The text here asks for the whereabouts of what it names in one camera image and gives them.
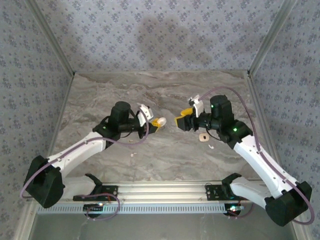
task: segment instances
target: patterned wallpaper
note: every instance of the patterned wallpaper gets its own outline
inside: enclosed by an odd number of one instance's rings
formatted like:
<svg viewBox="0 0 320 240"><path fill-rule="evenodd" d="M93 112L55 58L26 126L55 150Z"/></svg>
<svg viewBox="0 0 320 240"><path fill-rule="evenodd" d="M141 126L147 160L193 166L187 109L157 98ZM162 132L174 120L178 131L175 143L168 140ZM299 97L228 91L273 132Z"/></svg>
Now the patterned wallpaper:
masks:
<svg viewBox="0 0 320 240"><path fill-rule="evenodd" d="M31 160L47 153L69 83L23 0L0 1L0 239L12 239Z"/></svg>
<svg viewBox="0 0 320 240"><path fill-rule="evenodd" d="M313 187L320 239L320 3L299 0L254 80L285 169Z"/></svg>
<svg viewBox="0 0 320 240"><path fill-rule="evenodd" d="M248 69L282 0L37 0L74 71Z"/></svg>

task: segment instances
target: marble surface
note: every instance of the marble surface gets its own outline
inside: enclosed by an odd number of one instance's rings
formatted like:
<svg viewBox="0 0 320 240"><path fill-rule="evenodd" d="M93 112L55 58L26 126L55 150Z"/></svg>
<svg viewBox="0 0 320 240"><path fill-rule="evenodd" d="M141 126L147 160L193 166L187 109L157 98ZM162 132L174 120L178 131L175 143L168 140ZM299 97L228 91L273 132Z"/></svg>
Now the marble surface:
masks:
<svg viewBox="0 0 320 240"><path fill-rule="evenodd" d="M77 166L68 176L91 173L103 182L180 181L221 180L237 172L247 178L257 178L250 165L228 145L213 138L209 142L200 142L199 134L204 133L204 129L183 132L174 122L180 111L189 107L189 97L203 95L213 87L229 86L243 96L260 133L244 74L244 71L76 74L54 153L81 140L110 114L117 101L126 101L134 112L138 110L138 104L150 106L154 116L165 117L167 124L141 145L124 147L114 144ZM237 96L229 90L218 93L227 95L236 118L250 126ZM204 100L206 109L209 109L209 99ZM137 142L138 134L132 133L121 141Z"/></svg>

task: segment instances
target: wall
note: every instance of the wall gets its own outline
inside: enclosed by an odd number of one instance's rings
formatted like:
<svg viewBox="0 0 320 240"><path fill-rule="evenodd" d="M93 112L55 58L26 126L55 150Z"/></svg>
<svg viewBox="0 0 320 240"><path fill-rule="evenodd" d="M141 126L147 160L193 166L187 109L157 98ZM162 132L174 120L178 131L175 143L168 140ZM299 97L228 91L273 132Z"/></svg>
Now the wall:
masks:
<svg viewBox="0 0 320 240"><path fill-rule="evenodd" d="M22 0L0 1L0 239L11 239L31 160L46 155L68 75Z"/></svg>
<svg viewBox="0 0 320 240"><path fill-rule="evenodd" d="M254 76L285 169L313 187L320 239L320 3L299 0Z"/></svg>
<svg viewBox="0 0 320 240"><path fill-rule="evenodd" d="M37 0L74 71L248 69L282 0Z"/></svg>

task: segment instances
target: gray marble tabletop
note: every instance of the gray marble tabletop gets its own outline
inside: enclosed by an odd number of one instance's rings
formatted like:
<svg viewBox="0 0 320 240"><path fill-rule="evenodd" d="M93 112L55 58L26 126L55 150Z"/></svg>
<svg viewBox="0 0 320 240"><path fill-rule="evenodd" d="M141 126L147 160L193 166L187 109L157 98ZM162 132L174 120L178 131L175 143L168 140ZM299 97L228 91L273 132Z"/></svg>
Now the gray marble tabletop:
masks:
<svg viewBox="0 0 320 240"><path fill-rule="evenodd" d="M103 182L180 181L221 180L237 172L247 178L257 178L250 165L228 145L213 138L208 142L200 142L199 134L204 133L204 129L183 132L174 122L181 110L189 107L189 97L203 95L213 87L229 86L244 98L260 133L244 74L244 71L76 74L54 153L81 140L110 114L117 101L126 101L134 112L138 110L138 104L150 106L154 116L165 117L167 124L141 145L124 147L114 144L81 163L68 176L79 177L91 173ZM238 97L224 89L217 93L225 94L232 103L235 117L250 126ZM204 100L207 110L210 107L209 99ZM132 133L120 141L137 142L138 134Z"/></svg>

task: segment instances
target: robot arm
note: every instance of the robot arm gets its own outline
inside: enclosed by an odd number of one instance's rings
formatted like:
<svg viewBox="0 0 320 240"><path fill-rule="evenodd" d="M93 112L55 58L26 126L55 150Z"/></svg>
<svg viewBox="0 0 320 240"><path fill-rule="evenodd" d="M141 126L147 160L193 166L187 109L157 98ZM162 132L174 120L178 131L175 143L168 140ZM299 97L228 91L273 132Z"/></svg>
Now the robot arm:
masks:
<svg viewBox="0 0 320 240"><path fill-rule="evenodd" d="M152 122L149 122L153 117L152 110L145 105L141 105L140 110L134 115L131 106L127 102L117 102L112 108L110 116L105 117L82 140L48 158L44 158L41 155L34 158L30 164L24 184L40 168L50 162L52 163L42 170L25 190L44 208L53 206L63 196L67 182L65 181L65 177L72 169L91 156L110 147L120 139L122 133L130 134L137 132L139 138L142 139L147 133L147 124L149 129L148 134L155 133L165 124L165 121L161 123L156 118ZM88 175L88 177L94 180L94 176Z"/></svg>
<svg viewBox="0 0 320 240"><path fill-rule="evenodd" d="M225 95L216 95L210 99L211 113L204 111L198 96L191 98L189 104L192 108L183 110L181 116L175 118L178 128L183 131L196 131L199 128L216 130L220 140L242 156L266 185L257 185L240 174L233 173L222 180L223 191L228 197L243 197L261 206L280 226L286 225L308 209L306 202L288 182L294 184L308 200L312 193L310 185L305 181L299 183L263 147L257 148L253 132L244 122L235 119L231 103Z"/></svg>

